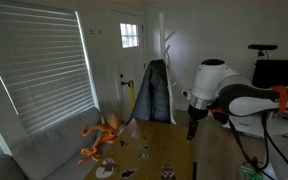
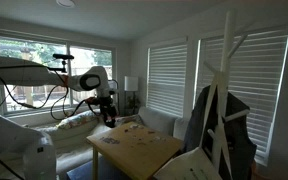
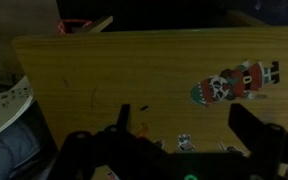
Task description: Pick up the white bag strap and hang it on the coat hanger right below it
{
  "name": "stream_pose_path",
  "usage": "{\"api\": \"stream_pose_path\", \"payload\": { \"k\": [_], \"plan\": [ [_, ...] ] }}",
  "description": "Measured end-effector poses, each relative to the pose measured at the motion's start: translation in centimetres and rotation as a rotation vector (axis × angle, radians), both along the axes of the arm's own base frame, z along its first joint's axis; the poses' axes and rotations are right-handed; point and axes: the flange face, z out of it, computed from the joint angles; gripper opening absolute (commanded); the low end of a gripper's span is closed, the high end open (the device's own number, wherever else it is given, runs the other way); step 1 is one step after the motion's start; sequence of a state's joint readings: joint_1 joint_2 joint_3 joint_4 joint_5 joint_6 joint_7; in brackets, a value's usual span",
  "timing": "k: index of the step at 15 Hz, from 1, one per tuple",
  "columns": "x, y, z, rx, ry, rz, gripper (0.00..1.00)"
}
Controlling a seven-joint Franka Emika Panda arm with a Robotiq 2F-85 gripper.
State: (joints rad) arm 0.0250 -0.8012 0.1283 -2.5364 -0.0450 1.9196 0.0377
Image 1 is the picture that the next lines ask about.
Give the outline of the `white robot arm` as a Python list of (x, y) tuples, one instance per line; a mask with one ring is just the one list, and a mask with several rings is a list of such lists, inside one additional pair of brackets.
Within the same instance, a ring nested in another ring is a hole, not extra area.
[(229, 116), (288, 110), (288, 86), (255, 87), (246, 76), (220, 59), (204, 60), (197, 68), (193, 87), (182, 94), (189, 102), (189, 140), (195, 137), (199, 121), (209, 112), (215, 119), (226, 122)]

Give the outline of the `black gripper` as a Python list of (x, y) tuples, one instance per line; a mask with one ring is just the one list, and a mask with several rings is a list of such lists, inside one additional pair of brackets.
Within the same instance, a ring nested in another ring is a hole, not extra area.
[(190, 122), (187, 139), (192, 140), (196, 135), (199, 121), (208, 115), (208, 109), (198, 109), (190, 105), (188, 107), (188, 114), (190, 116)]

